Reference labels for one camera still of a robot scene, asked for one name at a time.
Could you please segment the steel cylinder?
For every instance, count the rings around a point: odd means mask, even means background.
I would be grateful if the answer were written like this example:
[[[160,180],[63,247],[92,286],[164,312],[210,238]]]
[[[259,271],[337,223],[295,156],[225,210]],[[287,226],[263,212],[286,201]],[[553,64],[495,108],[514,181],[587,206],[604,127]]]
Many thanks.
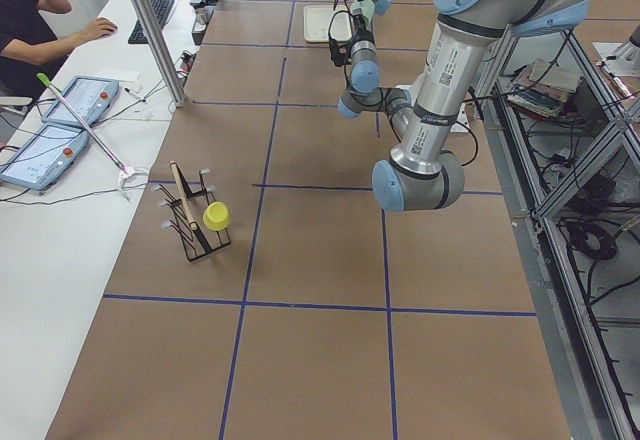
[[[206,29],[207,26],[207,10],[205,8],[199,8],[194,11],[195,20],[193,31],[194,32],[202,32]]]

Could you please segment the yellow cup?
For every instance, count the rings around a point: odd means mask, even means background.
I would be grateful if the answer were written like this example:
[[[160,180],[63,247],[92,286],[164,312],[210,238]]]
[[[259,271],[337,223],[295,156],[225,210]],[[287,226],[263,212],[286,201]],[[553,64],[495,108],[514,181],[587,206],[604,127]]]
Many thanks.
[[[230,210],[222,201],[209,204],[202,215],[204,225],[212,231],[225,230],[231,221]]]

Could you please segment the aluminium frame post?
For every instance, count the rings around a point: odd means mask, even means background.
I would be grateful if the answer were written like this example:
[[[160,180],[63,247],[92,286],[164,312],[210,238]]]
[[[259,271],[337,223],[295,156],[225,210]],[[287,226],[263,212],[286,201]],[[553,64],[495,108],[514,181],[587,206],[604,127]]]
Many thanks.
[[[174,68],[174,62],[170,57],[167,44],[159,23],[153,14],[149,0],[131,0],[131,3],[146,34],[148,46],[172,101],[177,108],[182,107],[186,100],[186,94]]]

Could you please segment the seated person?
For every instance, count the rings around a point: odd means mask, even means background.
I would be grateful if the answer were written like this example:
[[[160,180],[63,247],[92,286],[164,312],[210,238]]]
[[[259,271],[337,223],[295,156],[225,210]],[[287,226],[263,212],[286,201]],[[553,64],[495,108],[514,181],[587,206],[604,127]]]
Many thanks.
[[[71,10],[69,0],[1,0],[1,87],[7,94],[39,99],[44,91],[39,73],[54,77],[77,47],[117,31],[111,20],[99,17],[59,38],[41,13]]]

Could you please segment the magazine stack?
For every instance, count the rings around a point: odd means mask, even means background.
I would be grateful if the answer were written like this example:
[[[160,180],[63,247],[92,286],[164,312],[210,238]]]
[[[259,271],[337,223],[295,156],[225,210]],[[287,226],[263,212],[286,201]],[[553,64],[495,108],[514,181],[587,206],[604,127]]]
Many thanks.
[[[537,59],[517,71],[507,101],[543,118],[558,116],[581,83],[581,75]]]

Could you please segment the pale green cup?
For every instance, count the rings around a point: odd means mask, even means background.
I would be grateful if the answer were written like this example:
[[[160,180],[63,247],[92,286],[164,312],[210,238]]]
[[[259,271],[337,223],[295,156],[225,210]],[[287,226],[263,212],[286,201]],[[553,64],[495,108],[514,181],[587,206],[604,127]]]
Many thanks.
[[[354,17],[361,17],[366,24],[370,24],[375,12],[372,0],[354,1],[350,5],[350,12]]]

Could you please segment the black marker pen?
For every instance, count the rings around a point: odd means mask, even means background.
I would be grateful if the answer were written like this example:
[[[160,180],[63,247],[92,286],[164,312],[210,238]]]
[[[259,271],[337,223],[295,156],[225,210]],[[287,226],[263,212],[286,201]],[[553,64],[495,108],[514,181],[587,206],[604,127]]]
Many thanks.
[[[132,98],[134,98],[137,102],[139,102],[139,103],[146,103],[146,98],[145,98],[145,97],[143,97],[143,96],[139,95],[138,93],[136,93],[135,91],[131,90],[130,88],[125,87],[125,88],[124,88],[124,91],[125,91],[129,96],[131,96]]]

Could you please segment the white bear tray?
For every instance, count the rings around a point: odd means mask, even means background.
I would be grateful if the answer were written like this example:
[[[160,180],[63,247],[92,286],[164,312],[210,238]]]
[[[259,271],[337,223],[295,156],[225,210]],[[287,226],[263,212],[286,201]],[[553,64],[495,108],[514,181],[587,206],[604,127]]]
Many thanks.
[[[303,8],[303,36],[307,43],[327,43],[329,38],[347,41],[352,37],[351,23],[344,6],[307,5]]]

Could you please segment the metal rod with green tip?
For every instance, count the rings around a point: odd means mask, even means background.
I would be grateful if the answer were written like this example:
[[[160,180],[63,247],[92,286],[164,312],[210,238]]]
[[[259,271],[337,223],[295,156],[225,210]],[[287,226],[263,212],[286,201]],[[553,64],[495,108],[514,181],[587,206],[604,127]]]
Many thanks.
[[[39,81],[51,91],[51,93],[56,97],[56,99],[69,111],[69,113],[76,119],[76,121],[81,125],[81,127],[91,136],[91,138],[98,144],[98,146],[105,152],[105,154],[112,160],[112,162],[116,165],[119,170],[118,173],[118,181],[117,181],[117,190],[124,197],[124,199],[129,202],[129,197],[127,192],[125,191],[125,181],[130,177],[136,175],[149,175],[149,171],[144,168],[135,168],[131,166],[125,165],[114,153],[113,151],[97,136],[91,126],[86,122],[86,120],[73,108],[73,106],[63,97],[60,93],[59,89],[54,86],[54,84],[49,80],[49,78],[44,73],[38,73],[36,77]]]

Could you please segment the lower teach pendant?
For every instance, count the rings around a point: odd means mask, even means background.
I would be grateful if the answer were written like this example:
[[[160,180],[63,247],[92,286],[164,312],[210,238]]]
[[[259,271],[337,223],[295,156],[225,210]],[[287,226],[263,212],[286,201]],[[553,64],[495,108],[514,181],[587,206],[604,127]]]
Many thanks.
[[[45,124],[1,167],[1,181],[44,191],[74,163],[88,140],[83,129]]]

